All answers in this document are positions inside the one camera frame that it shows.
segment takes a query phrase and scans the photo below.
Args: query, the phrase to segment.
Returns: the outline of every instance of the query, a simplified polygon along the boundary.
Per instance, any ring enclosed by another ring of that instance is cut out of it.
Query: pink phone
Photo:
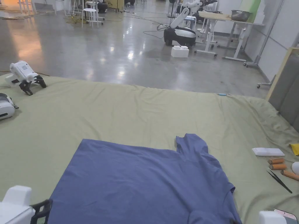
[[[286,219],[287,224],[298,224],[297,218],[293,214],[278,209],[274,209],[274,211],[281,214]]]

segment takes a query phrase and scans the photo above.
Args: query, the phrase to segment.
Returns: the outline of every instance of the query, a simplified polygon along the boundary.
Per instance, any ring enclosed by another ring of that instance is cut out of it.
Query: tweezers
[[[293,193],[282,181],[281,179],[279,179],[279,177],[273,173],[273,175],[268,172],[268,174],[271,175],[271,177],[273,177],[278,183],[280,183],[280,185],[282,185],[285,189],[287,189],[288,192],[290,192],[291,194]]]

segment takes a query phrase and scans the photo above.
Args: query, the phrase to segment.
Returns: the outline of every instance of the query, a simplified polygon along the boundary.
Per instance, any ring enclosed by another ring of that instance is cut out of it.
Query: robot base
[[[196,34],[189,28],[167,28],[164,30],[164,42],[167,46],[172,46],[172,41],[177,41],[182,46],[191,47],[195,45]]]

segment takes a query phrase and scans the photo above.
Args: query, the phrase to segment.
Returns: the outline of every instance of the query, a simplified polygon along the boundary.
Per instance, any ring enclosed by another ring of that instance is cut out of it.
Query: mattress
[[[297,181],[266,171],[267,159],[252,148],[280,148],[290,169],[299,161],[289,143],[299,134],[267,101],[243,96],[173,91],[44,77],[48,87],[0,92],[20,107],[0,121],[0,197],[14,185],[30,186],[32,203],[49,198],[82,139],[175,150],[176,136],[194,133],[208,145],[229,181],[243,223],[275,208],[299,218]]]

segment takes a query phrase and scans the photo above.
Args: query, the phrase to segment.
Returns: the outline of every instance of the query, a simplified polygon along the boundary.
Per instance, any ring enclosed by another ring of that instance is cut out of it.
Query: white foam box
[[[174,58],[187,58],[189,49],[186,46],[173,46],[171,49],[171,56]]]

